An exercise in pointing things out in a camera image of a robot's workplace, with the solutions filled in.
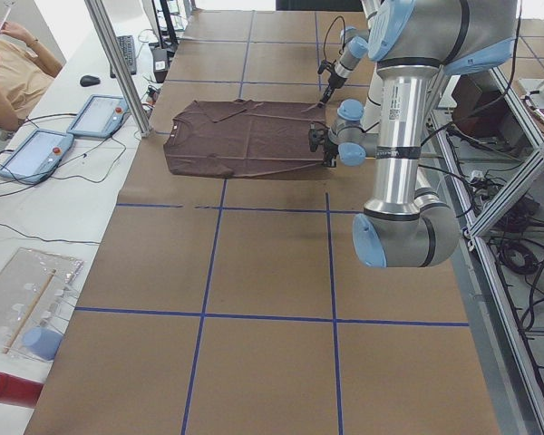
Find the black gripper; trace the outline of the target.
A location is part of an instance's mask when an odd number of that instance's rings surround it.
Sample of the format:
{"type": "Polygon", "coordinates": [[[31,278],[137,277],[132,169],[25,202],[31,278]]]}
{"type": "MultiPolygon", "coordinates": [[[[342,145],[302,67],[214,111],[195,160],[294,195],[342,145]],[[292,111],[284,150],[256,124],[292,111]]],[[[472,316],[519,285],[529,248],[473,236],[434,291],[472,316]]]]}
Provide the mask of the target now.
{"type": "Polygon", "coordinates": [[[347,80],[347,69],[339,61],[323,60],[318,66],[317,74],[322,75],[324,72],[329,72],[329,77],[327,88],[317,104],[319,108],[325,107],[335,90],[342,88],[347,80]]]}
{"type": "Polygon", "coordinates": [[[308,131],[308,146],[311,152],[319,149],[323,152],[323,166],[326,168],[336,167],[338,146],[329,139],[330,129],[324,124],[310,123],[308,131]]]}

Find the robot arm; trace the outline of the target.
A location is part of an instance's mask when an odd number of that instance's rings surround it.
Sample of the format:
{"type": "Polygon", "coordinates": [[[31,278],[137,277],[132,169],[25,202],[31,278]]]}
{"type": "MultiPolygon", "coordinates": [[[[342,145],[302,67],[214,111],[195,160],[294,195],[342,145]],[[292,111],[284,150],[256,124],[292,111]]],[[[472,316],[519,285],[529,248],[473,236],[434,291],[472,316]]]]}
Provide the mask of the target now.
{"type": "Polygon", "coordinates": [[[423,128],[436,103],[434,80],[480,73],[514,54],[514,1],[366,1],[365,30],[344,29],[334,62],[322,62],[331,96],[363,59],[381,85],[375,103],[346,100],[334,123],[312,123],[311,150],[324,163],[373,159],[372,194],[353,221],[359,260],[370,267],[427,267],[449,258],[460,230],[419,168],[423,128]]]}
{"type": "Polygon", "coordinates": [[[356,66],[368,55],[368,38],[371,33],[371,22],[383,1],[362,1],[362,6],[367,22],[366,30],[358,30],[354,26],[347,26],[345,19],[338,15],[326,31],[325,38],[329,35],[337,20],[341,20],[343,29],[339,34],[339,57],[333,61],[327,59],[325,43],[323,42],[324,59],[320,62],[317,74],[321,76],[329,72],[327,85],[317,106],[324,107],[337,89],[341,89],[356,66]]]}

